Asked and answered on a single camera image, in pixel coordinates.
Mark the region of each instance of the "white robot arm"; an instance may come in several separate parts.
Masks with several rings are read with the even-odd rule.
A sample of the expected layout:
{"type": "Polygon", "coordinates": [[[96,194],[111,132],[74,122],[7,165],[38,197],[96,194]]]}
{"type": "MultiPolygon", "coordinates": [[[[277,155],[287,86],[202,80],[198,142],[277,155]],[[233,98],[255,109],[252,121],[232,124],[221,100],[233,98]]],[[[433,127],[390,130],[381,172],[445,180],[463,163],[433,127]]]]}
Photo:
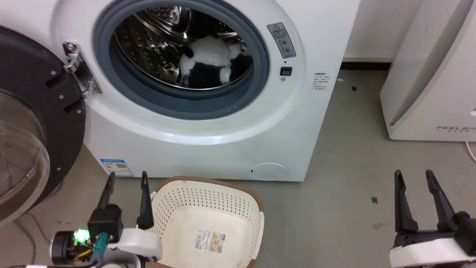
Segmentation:
{"type": "Polygon", "coordinates": [[[395,172],[395,236],[390,250],[393,268],[460,268],[476,262],[476,219],[468,213],[455,213],[431,170],[426,171],[428,189],[438,214],[437,230],[419,231],[405,196],[405,182],[395,172]]]}
{"type": "Polygon", "coordinates": [[[119,206],[109,203],[114,181],[115,174],[111,173],[98,207],[89,218],[88,230],[81,232],[82,239],[79,238],[79,232],[56,233],[50,248],[54,266],[26,265],[15,268],[64,268],[57,265],[72,264],[73,261],[89,262],[89,265],[81,268],[117,268],[123,264],[143,268],[147,261],[160,259],[160,238],[147,231],[154,226],[147,173],[142,173],[142,200],[137,228],[124,228],[121,221],[122,210],[119,206]]]}

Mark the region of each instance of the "wall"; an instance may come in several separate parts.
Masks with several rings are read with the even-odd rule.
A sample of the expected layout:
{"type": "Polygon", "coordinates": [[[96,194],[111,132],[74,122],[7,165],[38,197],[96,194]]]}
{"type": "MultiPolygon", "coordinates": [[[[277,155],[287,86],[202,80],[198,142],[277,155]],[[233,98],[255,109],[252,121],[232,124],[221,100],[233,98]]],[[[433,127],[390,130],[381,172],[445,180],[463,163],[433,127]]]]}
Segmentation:
{"type": "Polygon", "coordinates": [[[361,0],[345,62],[391,62],[422,0],[361,0]]]}

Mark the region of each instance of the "perforated basket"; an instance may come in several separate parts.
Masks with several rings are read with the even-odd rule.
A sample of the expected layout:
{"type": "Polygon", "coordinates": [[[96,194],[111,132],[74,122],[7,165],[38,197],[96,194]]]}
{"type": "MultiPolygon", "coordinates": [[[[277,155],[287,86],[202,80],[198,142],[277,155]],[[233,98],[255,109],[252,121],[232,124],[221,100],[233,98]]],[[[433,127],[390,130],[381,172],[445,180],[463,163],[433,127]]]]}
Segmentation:
{"type": "Polygon", "coordinates": [[[154,227],[163,256],[158,268],[250,268],[264,228],[263,205],[252,191],[196,177],[165,180],[152,193],[154,227]]]}

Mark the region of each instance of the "washing machine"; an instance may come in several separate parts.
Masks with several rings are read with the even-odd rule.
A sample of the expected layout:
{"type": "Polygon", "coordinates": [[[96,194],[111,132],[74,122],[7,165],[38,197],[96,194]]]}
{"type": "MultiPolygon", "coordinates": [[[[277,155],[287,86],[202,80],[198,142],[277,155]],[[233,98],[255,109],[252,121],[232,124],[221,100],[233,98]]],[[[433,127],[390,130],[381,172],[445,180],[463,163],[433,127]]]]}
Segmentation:
{"type": "Polygon", "coordinates": [[[1,119],[10,118],[3,132],[25,136],[0,141],[23,152],[3,157],[2,165],[21,167],[10,172],[18,173],[13,183],[0,181],[3,199],[29,187],[0,221],[47,196],[82,143],[116,176],[303,181],[358,5],[1,1],[0,97],[9,104],[1,119]],[[188,87],[179,59],[209,35],[245,45],[252,62],[219,86],[188,87]]]}

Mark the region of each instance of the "product label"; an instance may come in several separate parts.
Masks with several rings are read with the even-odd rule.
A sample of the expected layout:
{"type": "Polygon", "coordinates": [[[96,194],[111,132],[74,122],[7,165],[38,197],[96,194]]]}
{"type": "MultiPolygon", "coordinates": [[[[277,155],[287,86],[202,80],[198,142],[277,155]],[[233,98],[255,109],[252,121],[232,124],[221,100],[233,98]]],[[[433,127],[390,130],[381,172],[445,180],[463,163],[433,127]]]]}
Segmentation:
{"type": "Polygon", "coordinates": [[[296,57],[293,42],[288,35],[288,31],[284,28],[284,24],[278,22],[268,25],[267,28],[278,45],[281,57],[283,57],[283,59],[296,57]]]}
{"type": "Polygon", "coordinates": [[[314,74],[314,81],[312,82],[313,90],[325,90],[329,84],[330,76],[325,72],[317,72],[314,74]]]}
{"type": "Polygon", "coordinates": [[[225,234],[199,229],[194,249],[221,253],[225,244],[225,238],[225,234]]]}
{"type": "Polygon", "coordinates": [[[133,177],[126,162],[122,159],[101,159],[102,164],[108,169],[109,173],[115,172],[116,177],[133,177]]]}

